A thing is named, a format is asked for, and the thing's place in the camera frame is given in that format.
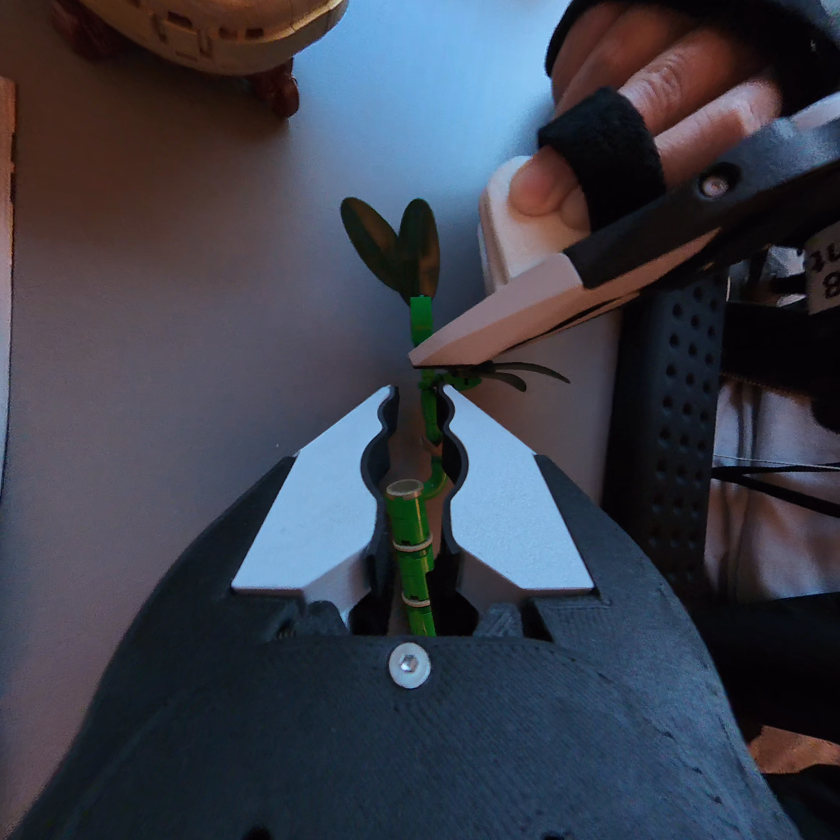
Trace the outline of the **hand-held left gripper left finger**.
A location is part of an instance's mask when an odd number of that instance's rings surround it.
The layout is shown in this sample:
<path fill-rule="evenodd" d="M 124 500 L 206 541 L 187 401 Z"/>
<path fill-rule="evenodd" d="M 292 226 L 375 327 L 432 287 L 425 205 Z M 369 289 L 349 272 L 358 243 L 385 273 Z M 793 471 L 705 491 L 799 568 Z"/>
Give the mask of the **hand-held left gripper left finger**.
<path fill-rule="evenodd" d="M 384 386 L 300 449 L 232 587 L 330 602 L 357 634 L 384 634 L 394 565 L 379 485 L 399 394 Z"/>

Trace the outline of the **white instruction booklet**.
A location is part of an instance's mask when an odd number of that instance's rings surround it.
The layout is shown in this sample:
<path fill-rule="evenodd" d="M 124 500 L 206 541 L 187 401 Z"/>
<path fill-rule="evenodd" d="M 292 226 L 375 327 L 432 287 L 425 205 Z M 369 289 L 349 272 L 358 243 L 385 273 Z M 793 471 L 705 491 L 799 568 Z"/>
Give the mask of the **white instruction booklet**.
<path fill-rule="evenodd" d="M 17 90 L 1 78 L 1 473 L 4 472 L 11 371 L 13 270 L 14 270 L 14 192 L 15 144 L 17 131 Z"/>

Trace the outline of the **grey desk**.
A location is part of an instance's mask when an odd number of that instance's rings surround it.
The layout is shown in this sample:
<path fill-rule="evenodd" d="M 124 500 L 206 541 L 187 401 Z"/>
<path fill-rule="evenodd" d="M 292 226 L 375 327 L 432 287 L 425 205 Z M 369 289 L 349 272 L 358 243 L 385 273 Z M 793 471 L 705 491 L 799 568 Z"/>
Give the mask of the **grey desk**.
<path fill-rule="evenodd" d="M 300 110 L 131 53 L 73 54 L 2 2 L 17 83 L 2 509 L 2 834 L 74 738 L 181 552 L 281 457 L 382 385 L 394 476 L 424 476 L 407 311 L 340 202 L 437 219 L 435 322 L 482 298 L 478 201 L 550 115 L 566 2 L 351 2 L 295 58 Z"/>

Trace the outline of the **person's torso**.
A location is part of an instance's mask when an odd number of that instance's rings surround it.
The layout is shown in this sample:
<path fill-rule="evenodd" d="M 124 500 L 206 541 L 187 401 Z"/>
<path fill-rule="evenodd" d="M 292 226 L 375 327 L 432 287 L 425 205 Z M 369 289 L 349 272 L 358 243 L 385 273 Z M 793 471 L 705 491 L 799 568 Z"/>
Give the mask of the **person's torso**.
<path fill-rule="evenodd" d="M 838 253 L 731 280 L 696 615 L 752 755 L 804 838 L 838 838 Z"/>

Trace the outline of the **black perforated chair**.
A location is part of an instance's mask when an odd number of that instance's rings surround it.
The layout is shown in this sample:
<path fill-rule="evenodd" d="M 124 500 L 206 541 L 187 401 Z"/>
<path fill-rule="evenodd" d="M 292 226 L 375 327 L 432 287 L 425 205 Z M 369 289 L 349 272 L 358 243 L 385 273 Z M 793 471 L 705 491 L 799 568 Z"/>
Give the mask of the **black perforated chair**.
<path fill-rule="evenodd" d="M 603 490 L 706 646 L 696 615 L 723 606 L 706 546 L 727 298 L 720 271 L 624 309 Z"/>

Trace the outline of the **person's right hand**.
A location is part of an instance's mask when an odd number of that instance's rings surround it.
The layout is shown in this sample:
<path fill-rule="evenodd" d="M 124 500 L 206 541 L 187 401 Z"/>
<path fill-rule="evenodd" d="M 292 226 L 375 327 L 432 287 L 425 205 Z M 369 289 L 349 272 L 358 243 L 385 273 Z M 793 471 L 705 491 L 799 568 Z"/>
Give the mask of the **person's right hand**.
<path fill-rule="evenodd" d="M 511 178 L 515 213 L 599 230 L 782 114 L 756 48 L 663 4 L 597 3 L 556 35 L 553 120 Z"/>

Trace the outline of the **tan brick-built pot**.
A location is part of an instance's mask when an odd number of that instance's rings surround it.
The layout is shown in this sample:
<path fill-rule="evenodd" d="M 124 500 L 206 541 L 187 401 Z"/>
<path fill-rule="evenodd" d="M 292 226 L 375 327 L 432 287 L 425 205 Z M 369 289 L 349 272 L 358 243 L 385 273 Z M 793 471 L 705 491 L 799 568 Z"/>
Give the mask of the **tan brick-built pot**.
<path fill-rule="evenodd" d="M 130 45 L 215 76 L 240 78 L 281 119 L 299 108 L 296 54 L 325 36 L 346 1 L 53 1 L 54 26 L 90 60 Z"/>

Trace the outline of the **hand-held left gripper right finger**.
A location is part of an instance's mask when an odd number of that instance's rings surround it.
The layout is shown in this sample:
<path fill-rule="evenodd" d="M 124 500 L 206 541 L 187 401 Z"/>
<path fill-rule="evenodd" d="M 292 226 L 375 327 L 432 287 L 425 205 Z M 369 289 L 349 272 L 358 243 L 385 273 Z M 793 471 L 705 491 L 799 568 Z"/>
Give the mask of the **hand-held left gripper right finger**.
<path fill-rule="evenodd" d="M 441 389 L 453 489 L 441 537 L 441 634 L 521 634 L 538 599 L 595 595 L 543 467 L 546 458 L 454 387 Z"/>

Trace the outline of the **green brick bamboo stalk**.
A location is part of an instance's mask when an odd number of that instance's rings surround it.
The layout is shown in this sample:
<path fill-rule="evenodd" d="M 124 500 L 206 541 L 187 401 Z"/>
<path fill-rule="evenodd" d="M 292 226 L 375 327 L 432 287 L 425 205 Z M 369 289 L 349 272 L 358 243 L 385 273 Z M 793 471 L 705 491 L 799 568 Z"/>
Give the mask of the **green brick bamboo stalk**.
<path fill-rule="evenodd" d="M 430 369 L 424 369 L 421 373 L 418 387 L 425 428 L 423 443 L 430 454 L 432 473 L 425 482 L 399 479 L 385 490 L 392 546 L 402 576 L 402 600 L 408 625 L 414 635 L 437 635 L 427 582 L 427 575 L 434 570 L 435 564 L 434 536 L 428 524 L 426 509 L 426 503 L 442 493 L 447 481 L 442 456 L 443 433 L 438 422 L 437 388 L 449 384 L 462 392 L 477 386 L 482 379 L 494 379 L 525 392 L 527 384 L 515 375 L 515 371 L 529 371 L 571 383 L 565 375 L 549 367 L 528 362 L 486 362 L 458 367 L 445 373 Z"/>

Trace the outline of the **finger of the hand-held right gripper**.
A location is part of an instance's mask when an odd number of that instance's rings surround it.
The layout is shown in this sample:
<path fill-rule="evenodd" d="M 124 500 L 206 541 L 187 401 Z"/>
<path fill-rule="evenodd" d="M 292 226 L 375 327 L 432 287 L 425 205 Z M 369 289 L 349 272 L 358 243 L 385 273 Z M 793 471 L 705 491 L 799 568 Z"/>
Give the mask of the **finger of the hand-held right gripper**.
<path fill-rule="evenodd" d="M 585 321 L 633 300 L 646 286 L 701 251 L 719 233 L 693 241 L 614 280 L 585 289 L 566 254 L 523 272 L 438 330 L 411 353 L 414 367 L 480 364 L 564 324 Z"/>
<path fill-rule="evenodd" d="M 597 318 L 635 298 L 635 294 L 609 297 L 572 312 L 568 295 L 520 303 L 494 294 L 423 341 L 420 366 L 457 368 L 483 364 L 517 347 Z"/>

